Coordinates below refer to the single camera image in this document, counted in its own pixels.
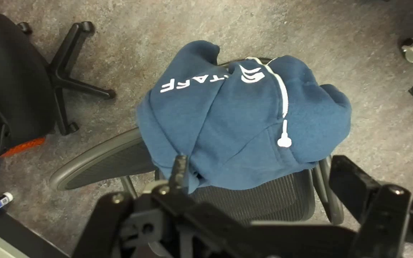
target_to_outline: black mesh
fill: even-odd
[[[207,201],[239,223],[303,221],[314,213],[311,176],[303,171],[248,191],[200,188],[194,201]]]

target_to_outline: black office chair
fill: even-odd
[[[54,124],[61,135],[77,131],[77,125],[67,121],[63,90],[114,98],[113,91],[68,78],[81,44],[93,31],[90,22],[74,24],[47,65],[28,42],[28,25],[17,26],[0,15],[0,155],[41,144]]]
[[[315,207],[314,190],[331,224],[344,220],[342,207],[328,188],[328,164],[324,160],[311,171],[296,173],[246,191],[199,188],[196,201],[207,201],[239,223],[250,221],[305,221]],[[117,135],[75,157],[58,171],[50,184],[55,190],[74,190],[108,178],[120,178],[136,198],[130,176],[156,171],[137,130]]]

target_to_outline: office chair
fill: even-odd
[[[64,164],[50,178],[55,190],[74,190],[110,178],[120,178],[136,198],[130,176],[156,171],[139,130],[117,135]],[[305,221],[315,207],[314,190],[331,224],[344,220],[342,207],[328,187],[329,160],[314,170],[296,173],[246,191],[213,187],[193,193],[196,201],[207,201],[242,224],[252,221]]]
[[[114,98],[113,91],[68,78],[86,37],[93,32],[90,22],[74,24],[47,65],[28,42],[30,26],[17,26],[0,15],[0,155],[42,144],[54,124],[61,135],[77,131],[77,125],[67,121],[64,90]]]

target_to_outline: blue hoodie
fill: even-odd
[[[348,135],[348,100],[331,85],[318,87],[298,59],[217,67],[217,54],[209,42],[182,48],[137,110],[163,177],[183,154],[189,193],[249,190],[312,168]]]

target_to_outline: gray carpet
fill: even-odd
[[[205,39],[222,48],[220,61],[292,55],[312,68],[318,82],[344,91],[352,104],[349,138],[336,150],[379,181],[413,193],[413,65],[397,45],[413,37],[410,0],[11,0],[0,14],[28,22],[32,44],[50,59],[73,22],[91,21],[73,77],[113,88],[114,102],[67,95],[80,131],[50,135],[47,144],[0,167],[0,193],[14,194],[10,213],[70,253],[104,193],[103,183],[55,193],[45,180],[81,151],[134,127],[134,108],[180,47]],[[315,223],[325,223],[321,210]]]

